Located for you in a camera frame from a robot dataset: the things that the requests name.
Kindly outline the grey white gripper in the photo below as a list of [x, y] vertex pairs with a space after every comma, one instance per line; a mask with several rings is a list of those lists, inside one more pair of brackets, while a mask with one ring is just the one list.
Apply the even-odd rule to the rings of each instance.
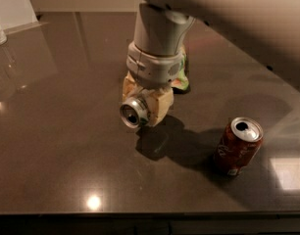
[[174, 103], [174, 92], [166, 86], [177, 78], [182, 60], [182, 50], [174, 56], [160, 57], [139, 50], [134, 43], [128, 45], [126, 65], [129, 72], [123, 82], [123, 99], [137, 96], [143, 88], [151, 89], [144, 91], [146, 126], [159, 124]]

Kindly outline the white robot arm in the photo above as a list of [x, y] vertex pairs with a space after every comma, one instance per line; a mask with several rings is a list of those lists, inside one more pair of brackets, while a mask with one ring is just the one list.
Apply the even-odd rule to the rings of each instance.
[[173, 102], [182, 41], [201, 21], [300, 92], [300, 0], [142, 0], [128, 46], [123, 122], [155, 126]]

